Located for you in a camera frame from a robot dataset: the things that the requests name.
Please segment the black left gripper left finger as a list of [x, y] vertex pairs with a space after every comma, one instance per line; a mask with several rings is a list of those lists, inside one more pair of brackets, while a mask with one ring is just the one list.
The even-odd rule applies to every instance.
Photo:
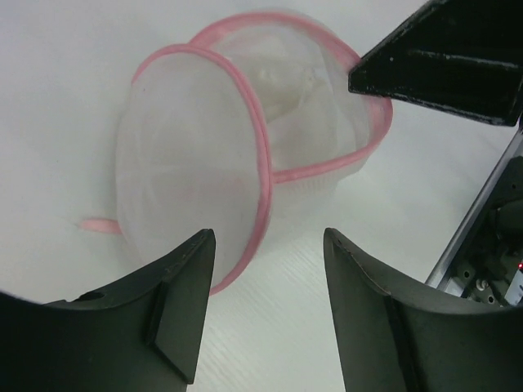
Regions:
[[1, 296], [4, 391], [184, 391], [194, 382], [216, 239], [210, 229], [74, 301]]

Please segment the white cloth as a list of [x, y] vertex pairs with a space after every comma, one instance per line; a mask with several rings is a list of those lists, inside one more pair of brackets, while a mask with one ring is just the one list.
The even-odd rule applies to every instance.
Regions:
[[273, 40], [241, 60], [283, 170], [354, 153], [369, 142], [364, 103], [342, 88], [344, 68], [317, 43]]

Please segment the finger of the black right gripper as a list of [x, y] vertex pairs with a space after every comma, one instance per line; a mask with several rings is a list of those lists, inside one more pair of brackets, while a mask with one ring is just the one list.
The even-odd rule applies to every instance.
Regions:
[[522, 0], [428, 1], [348, 74], [350, 92], [494, 126], [522, 120]]

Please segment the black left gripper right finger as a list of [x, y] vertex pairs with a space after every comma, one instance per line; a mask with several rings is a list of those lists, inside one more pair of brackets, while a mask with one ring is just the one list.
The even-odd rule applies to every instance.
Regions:
[[324, 267], [346, 390], [521, 390], [521, 308], [436, 290], [336, 229]]

